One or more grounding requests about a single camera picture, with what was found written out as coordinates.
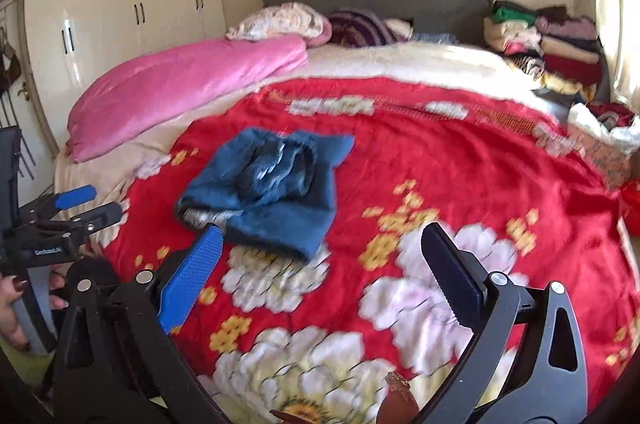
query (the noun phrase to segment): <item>red floral blanket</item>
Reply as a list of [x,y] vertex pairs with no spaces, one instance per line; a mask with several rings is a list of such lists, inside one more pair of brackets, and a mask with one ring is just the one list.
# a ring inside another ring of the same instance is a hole
[[590,407],[610,390],[640,333],[618,198],[545,115],[510,101],[385,78],[265,88],[195,121],[171,160],[130,187],[127,221],[105,249],[123,279],[191,244],[174,204],[216,148],[249,126],[349,133],[355,146],[336,170],[337,216],[316,258],[225,244],[172,331],[233,420],[264,422],[279,409],[310,422],[370,422],[390,370],[428,400],[470,339],[420,255],[420,228],[432,220],[488,270],[537,288],[561,281],[582,333]]

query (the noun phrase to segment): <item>blue clamp handle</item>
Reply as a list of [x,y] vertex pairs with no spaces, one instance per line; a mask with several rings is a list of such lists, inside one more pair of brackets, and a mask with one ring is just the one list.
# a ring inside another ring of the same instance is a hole
[[209,226],[160,295],[158,321],[165,334],[184,323],[222,255],[222,232]]
[[67,210],[89,202],[95,198],[96,192],[93,186],[82,186],[78,189],[72,189],[60,193],[56,196],[56,208],[59,210]]

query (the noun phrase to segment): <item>dark nail polish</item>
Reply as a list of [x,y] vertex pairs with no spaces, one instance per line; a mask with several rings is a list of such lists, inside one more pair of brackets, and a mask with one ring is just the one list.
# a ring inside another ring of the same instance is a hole
[[29,281],[26,279],[14,278],[13,283],[16,292],[24,292],[29,287]]

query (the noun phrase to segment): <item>stack of folded clothes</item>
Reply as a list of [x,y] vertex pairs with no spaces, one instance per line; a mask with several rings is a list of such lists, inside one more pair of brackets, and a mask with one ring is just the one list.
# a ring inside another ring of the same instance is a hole
[[607,72],[595,24],[570,16],[564,5],[533,10],[496,1],[484,19],[484,39],[543,88],[577,100],[593,99]]

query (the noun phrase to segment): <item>pink blanket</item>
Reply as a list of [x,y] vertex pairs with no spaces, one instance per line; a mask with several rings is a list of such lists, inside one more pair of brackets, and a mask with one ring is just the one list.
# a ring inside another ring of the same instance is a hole
[[206,40],[127,61],[98,78],[69,114],[75,162],[104,155],[166,120],[306,64],[305,42]]

